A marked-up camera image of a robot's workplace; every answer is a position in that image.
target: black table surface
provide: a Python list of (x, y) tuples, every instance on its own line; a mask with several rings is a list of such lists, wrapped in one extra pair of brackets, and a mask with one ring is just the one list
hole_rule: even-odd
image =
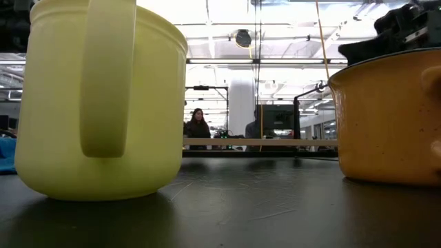
[(108, 203), (51, 200), (0, 176), (0, 247), (441, 247), (441, 191), (294, 158), (184, 159), (158, 193)]

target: man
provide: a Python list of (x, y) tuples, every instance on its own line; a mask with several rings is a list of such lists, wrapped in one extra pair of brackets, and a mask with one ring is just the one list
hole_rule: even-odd
[[(273, 136), (276, 134), (273, 130), (263, 130), (263, 136)], [(245, 138), (260, 138), (260, 123), (257, 121), (256, 111), (254, 110), (254, 121), (248, 123), (245, 127)], [(247, 146), (247, 152), (258, 152), (260, 146)]]

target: ceiling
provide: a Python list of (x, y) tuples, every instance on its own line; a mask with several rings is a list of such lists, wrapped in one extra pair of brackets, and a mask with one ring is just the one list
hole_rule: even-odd
[[(191, 59), (314, 59), (323, 58), (320, 28), (314, 1), (294, 0), (138, 0), (138, 5), (161, 15), (173, 23), (187, 38)], [(328, 59), (344, 59), (338, 46), (364, 41), (376, 36), (373, 22), (389, 10), (399, 8), (406, 1), (320, 1), (320, 21), (323, 41)], [(252, 38), (250, 48), (237, 46), (238, 30), (249, 30)], [(24, 60), (25, 54), (0, 54), (0, 60)], [(340, 67), (329, 70), (329, 75)], [(229, 86), (232, 70), (248, 70), (250, 81), (257, 74), (250, 65), (188, 65), (187, 86)], [(21, 87), (22, 65), (0, 64), (0, 87)], [(259, 97), (262, 103), (292, 103), (292, 99), (307, 90), (314, 89), (321, 81), (327, 82), (323, 65), (265, 66), (259, 71)], [(329, 90), (313, 93), (309, 98), (329, 98)], [(0, 98), (19, 98), (20, 91), (0, 93)], [(187, 98), (219, 98), (207, 106), (225, 116), (223, 96), (217, 91), (187, 91)], [(190, 109), (199, 103), (189, 103)], [(301, 108), (315, 105), (316, 101), (303, 101)], [(332, 107), (332, 102), (320, 107)]]

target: yellow mug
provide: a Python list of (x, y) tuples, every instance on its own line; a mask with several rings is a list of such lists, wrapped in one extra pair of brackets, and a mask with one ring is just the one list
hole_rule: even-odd
[(333, 75), (340, 168), (382, 183), (441, 185), (441, 50), (414, 50)]
[(16, 167), (63, 200), (118, 200), (181, 164), (185, 37), (136, 0), (42, 0), (31, 11)]

